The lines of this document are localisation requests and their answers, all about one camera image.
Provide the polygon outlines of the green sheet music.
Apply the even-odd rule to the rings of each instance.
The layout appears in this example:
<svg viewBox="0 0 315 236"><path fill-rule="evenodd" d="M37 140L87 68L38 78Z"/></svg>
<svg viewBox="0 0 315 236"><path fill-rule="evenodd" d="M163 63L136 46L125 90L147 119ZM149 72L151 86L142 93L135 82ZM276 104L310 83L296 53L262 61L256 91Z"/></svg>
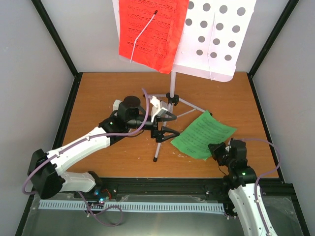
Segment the green sheet music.
<svg viewBox="0 0 315 236"><path fill-rule="evenodd" d="M225 125L209 113L203 112L171 144L183 154L194 159L211 157L209 144L220 144L231 137L237 128Z"/></svg>

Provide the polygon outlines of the white music stand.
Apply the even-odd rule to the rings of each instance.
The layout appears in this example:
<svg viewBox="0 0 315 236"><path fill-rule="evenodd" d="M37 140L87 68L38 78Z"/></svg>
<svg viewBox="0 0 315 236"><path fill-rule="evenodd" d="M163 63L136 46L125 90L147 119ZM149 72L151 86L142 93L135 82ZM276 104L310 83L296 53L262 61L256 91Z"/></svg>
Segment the white music stand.
<svg viewBox="0 0 315 236"><path fill-rule="evenodd" d="M118 2L113 1L113 8L119 37ZM175 93L177 74L219 82L233 78L254 7L253 0L189 0L182 37L169 73L170 90L156 94L158 99L167 99L169 110L185 102Z"/></svg>

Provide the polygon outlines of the red sheet music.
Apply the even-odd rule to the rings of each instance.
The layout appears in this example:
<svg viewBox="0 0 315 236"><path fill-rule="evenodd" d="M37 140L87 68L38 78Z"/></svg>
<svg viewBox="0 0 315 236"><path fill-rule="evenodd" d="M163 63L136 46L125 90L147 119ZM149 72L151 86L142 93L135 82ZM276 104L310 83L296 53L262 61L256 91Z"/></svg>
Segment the red sheet music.
<svg viewBox="0 0 315 236"><path fill-rule="evenodd" d="M120 0L119 56L160 73L172 71L187 0Z"/></svg>

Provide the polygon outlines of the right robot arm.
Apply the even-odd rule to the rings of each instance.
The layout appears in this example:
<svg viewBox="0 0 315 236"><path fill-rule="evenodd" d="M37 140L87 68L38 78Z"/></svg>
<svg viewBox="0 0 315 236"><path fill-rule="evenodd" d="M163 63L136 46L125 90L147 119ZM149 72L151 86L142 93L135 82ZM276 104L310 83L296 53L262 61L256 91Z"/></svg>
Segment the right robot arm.
<svg viewBox="0 0 315 236"><path fill-rule="evenodd" d="M208 148L218 165L227 167L228 175L223 178L223 184L244 235L276 236L262 199L258 177L248 165L246 143L231 139L229 144L208 144Z"/></svg>

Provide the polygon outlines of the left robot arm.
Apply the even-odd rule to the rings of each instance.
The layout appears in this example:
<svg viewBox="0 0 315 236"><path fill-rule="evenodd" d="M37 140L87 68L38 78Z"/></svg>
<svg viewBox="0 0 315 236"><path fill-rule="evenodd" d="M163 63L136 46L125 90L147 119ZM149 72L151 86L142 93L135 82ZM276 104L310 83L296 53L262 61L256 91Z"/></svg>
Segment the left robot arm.
<svg viewBox="0 0 315 236"><path fill-rule="evenodd" d="M136 96L116 100L111 115L88 134L48 152L42 149L35 151L29 165L28 179L40 198L49 199L60 192L70 191L84 192L92 198L99 197L103 182L95 172L72 173L68 169L94 152L131 135L132 129L149 130L151 138L157 143L179 136L178 131L158 125L159 122L177 118L169 112L165 102L152 96L146 104L153 106L150 113L141 107L141 101Z"/></svg>

